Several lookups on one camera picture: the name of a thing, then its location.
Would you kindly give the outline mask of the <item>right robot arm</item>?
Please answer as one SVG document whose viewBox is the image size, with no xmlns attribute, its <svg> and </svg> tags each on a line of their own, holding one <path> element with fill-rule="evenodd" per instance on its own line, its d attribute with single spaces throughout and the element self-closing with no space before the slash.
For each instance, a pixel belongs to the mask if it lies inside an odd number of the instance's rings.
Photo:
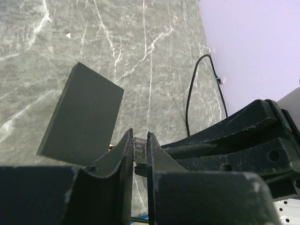
<svg viewBox="0 0 300 225">
<path fill-rule="evenodd" d="M 284 225 L 300 222 L 300 90 L 255 100 L 221 122 L 163 149 L 189 171 L 256 173 Z"/>
</svg>

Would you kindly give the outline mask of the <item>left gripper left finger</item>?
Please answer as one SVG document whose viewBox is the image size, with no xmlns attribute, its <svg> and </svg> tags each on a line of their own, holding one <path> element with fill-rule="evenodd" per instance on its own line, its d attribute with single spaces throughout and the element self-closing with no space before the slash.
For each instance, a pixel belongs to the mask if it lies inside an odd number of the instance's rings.
<svg viewBox="0 0 300 225">
<path fill-rule="evenodd" d="M 79 171 L 64 225 L 131 223 L 133 150 L 133 130 L 129 129 L 112 150 Z"/>
</svg>

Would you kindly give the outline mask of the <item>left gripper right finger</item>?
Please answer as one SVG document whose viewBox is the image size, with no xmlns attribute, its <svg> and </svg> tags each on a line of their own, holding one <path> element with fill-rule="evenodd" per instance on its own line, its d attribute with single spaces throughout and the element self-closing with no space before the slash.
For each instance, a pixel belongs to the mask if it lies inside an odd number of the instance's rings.
<svg viewBox="0 0 300 225">
<path fill-rule="evenodd" d="M 148 214 L 151 225 L 195 223 L 195 175 L 180 166 L 147 134 Z"/>
</svg>

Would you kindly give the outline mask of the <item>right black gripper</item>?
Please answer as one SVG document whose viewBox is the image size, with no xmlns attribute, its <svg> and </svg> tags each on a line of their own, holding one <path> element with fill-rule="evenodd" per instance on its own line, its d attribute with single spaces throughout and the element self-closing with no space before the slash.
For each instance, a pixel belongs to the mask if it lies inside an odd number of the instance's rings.
<svg viewBox="0 0 300 225">
<path fill-rule="evenodd" d="M 276 123 L 277 138 L 230 154 L 177 159 L 189 171 L 255 173 L 268 184 L 273 199 L 300 197 L 300 132 L 286 109 L 270 99 L 255 100 L 219 123 L 162 149 L 172 155 L 198 144 L 240 143 Z"/>
</svg>

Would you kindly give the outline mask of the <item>black network switch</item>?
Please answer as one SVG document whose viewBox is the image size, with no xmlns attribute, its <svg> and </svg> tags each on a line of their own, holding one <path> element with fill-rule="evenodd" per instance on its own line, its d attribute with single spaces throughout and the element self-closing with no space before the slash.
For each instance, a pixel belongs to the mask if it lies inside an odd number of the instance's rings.
<svg viewBox="0 0 300 225">
<path fill-rule="evenodd" d="M 108 149 L 124 90 L 78 62 L 71 70 L 37 155 L 89 165 Z"/>
</svg>

